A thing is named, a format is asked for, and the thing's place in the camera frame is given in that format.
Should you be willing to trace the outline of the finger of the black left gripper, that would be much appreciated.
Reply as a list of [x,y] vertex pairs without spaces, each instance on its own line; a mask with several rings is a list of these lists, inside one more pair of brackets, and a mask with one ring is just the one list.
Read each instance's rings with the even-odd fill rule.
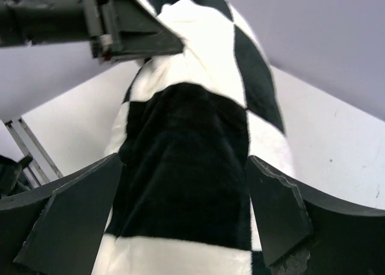
[[102,61],[131,61],[183,51],[180,38],[136,0],[99,0]]

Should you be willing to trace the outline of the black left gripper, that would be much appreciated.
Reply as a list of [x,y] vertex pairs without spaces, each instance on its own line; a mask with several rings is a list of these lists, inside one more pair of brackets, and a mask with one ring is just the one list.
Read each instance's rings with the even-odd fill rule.
[[102,60],[103,0],[1,0],[1,47],[89,42]]

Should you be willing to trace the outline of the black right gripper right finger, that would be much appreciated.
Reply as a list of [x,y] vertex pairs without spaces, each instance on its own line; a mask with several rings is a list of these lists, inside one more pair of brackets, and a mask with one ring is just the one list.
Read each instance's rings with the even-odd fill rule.
[[348,202],[249,157],[247,180],[273,274],[383,274],[384,211]]

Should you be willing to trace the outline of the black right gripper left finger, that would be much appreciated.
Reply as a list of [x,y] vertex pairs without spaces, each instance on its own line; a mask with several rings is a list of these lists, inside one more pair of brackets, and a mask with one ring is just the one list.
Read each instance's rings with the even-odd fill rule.
[[1,199],[1,274],[91,274],[121,169],[114,153]]

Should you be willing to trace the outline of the black white checkered pillowcase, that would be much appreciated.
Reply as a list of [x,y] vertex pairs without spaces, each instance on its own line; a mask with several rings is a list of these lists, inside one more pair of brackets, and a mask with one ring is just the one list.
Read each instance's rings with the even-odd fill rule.
[[226,0],[136,0],[183,42],[127,90],[106,154],[123,163],[94,274],[269,274],[246,176],[293,176],[266,56]]

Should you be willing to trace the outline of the aluminium table edge rail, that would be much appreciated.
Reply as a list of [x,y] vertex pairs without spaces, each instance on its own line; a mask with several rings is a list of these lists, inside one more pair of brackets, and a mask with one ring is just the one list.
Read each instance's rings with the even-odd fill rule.
[[32,158],[23,170],[30,186],[37,188],[63,177],[62,172],[22,117],[6,122],[5,127],[23,156]]

